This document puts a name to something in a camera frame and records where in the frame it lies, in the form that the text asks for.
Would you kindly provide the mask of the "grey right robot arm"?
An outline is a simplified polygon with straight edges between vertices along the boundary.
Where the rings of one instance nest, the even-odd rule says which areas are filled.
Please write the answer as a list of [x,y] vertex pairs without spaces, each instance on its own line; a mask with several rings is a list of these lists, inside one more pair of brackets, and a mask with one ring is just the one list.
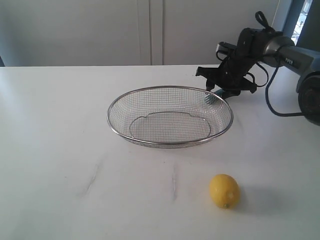
[[196,76],[206,78],[206,90],[220,87],[222,98],[238,96],[241,91],[254,93],[257,83],[246,79],[250,69],[260,62],[276,71],[286,67],[300,76],[296,92],[299,112],[280,113],[270,103],[269,94],[265,100],[270,111],[279,117],[304,116],[315,125],[320,123],[320,54],[317,51],[295,46],[294,42],[271,27],[258,30],[245,28],[237,44],[221,42],[226,57],[218,67],[198,67]]

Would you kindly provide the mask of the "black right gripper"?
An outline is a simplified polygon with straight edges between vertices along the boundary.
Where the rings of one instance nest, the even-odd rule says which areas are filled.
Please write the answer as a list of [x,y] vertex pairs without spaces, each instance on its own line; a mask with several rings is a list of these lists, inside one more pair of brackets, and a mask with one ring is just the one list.
[[216,86],[221,87],[221,97],[224,100],[237,97],[242,91],[253,94],[259,87],[249,71],[263,57],[265,30],[243,29],[236,46],[236,50],[231,55],[225,56],[219,67],[199,66],[195,73],[196,77],[206,79],[206,90],[213,90]]

